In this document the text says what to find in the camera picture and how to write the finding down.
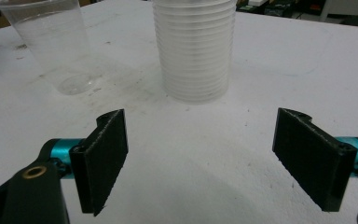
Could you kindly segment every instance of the cup bottom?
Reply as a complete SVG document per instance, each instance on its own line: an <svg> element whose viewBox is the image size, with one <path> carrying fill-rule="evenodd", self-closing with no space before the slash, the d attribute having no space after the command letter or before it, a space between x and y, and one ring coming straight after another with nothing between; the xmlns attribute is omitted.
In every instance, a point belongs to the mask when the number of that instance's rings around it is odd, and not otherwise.
<svg viewBox="0 0 358 224"><path fill-rule="evenodd" d="M95 86L95 79L87 75L69 77L58 86L57 90L64 95L75 95L88 91Z"/></svg>
<svg viewBox="0 0 358 224"><path fill-rule="evenodd" d="M227 89L228 89L228 81L222 83L222 86L216 89L213 92L209 92L207 94L194 94L189 92L178 92L170 88L170 86L164 85L165 91L170 95L173 99L189 104L189 105L204 105L210 103L212 101L217 100L222 97Z"/></svg>

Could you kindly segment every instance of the clear plastic cup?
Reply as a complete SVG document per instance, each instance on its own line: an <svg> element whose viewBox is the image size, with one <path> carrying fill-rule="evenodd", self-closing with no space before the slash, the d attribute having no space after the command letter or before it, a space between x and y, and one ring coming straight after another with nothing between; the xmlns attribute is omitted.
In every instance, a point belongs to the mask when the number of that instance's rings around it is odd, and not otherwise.
<svg viewBox="0 0 358 224"><path fill-rule="evenodd" d="M235 0L154 0L159 60L166 92L203 104L228 87Z"/></svg>
<svg viewBox="0 0 358 224"><path fill-rule="evenodd" d="M231 1L207 7L163 7L158 4L154 5L154 9L157 10L159 14L183 16L212 14L230 8L232 8Z"/></svg>
<svg viewBox="0 0 358 224"><path fill-rule="evenodd" d="M59 92L94 86L100 74L77 0L0 0L0 10Z"/></svg>
<svg viewBox="0 0 358 224"><path fill-rule="evenodd" d="M233 16L233 13L235 13L236 7L233 6L229 9L226 9L224 11L215 12L211 14L199 14L199 15L169 15L169 14L163 14L159 13L156 8L154 8L154 14L155 18L156 16L162 18L166 21L173 21L173 22L203 22L203 21L214 21L226 17Z"/></svg>
<svg viewBox="0 0 358 224"><path fill-rule="evenodd" d="M208 7L230 0L153 0L154 4L165 7Z"/></svg>

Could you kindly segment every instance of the table surface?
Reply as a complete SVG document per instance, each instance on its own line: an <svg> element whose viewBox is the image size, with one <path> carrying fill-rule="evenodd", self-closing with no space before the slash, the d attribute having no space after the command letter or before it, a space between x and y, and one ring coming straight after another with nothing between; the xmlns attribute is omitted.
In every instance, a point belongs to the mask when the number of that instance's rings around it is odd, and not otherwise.
<svg viewBox="0 0 358 224"><path fill-rule="evenodd" d="M0 184L47 140L86 137L124 108L130 152L102 213L81 214L75 181L62 181L72 223L355 223L358 179L340 212L324 213L271 148L278 107L358 136L357 27L237 13L227 93L185 105L162 88L150 2L82 13L107 74L75 96L53 90L15 30L0 29Z"/></svg>

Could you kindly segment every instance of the plastic cup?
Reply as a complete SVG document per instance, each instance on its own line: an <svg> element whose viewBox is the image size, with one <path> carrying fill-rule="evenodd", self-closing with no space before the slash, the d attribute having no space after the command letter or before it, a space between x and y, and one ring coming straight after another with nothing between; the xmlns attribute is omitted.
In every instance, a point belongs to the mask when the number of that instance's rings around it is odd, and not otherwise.
<svg viewBox="0 0 358 224"><path fill-rule="evenodd" d="M77 0L0 0L0 10L59 92L73 95L94 86L100 74Z"/></svg>
<svg viewBox="0 0 358 224"><path fill-rule="evenodd" d="M154 0L159 61L166 92L204 104L228 87L235 0Z"/></svg>

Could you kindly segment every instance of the black rubber pad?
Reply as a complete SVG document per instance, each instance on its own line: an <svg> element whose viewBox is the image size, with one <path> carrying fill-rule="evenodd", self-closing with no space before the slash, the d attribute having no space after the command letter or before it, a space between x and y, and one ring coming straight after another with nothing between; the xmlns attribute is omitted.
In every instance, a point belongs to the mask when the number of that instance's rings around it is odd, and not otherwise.
<svg viewBox="0 0 358 224"><path fill-rule="evenodd" d="M310 116L280 108L273 151L323 211L339 210L353 170L355 147L313 125Z"/></svg>
<svg viewBox="0 0 358 224"><path fill-rule="evenodd" d="M94 216L102 211L128 153L123 109L100 116L97 124L70 151L82 211Z"/></svg>

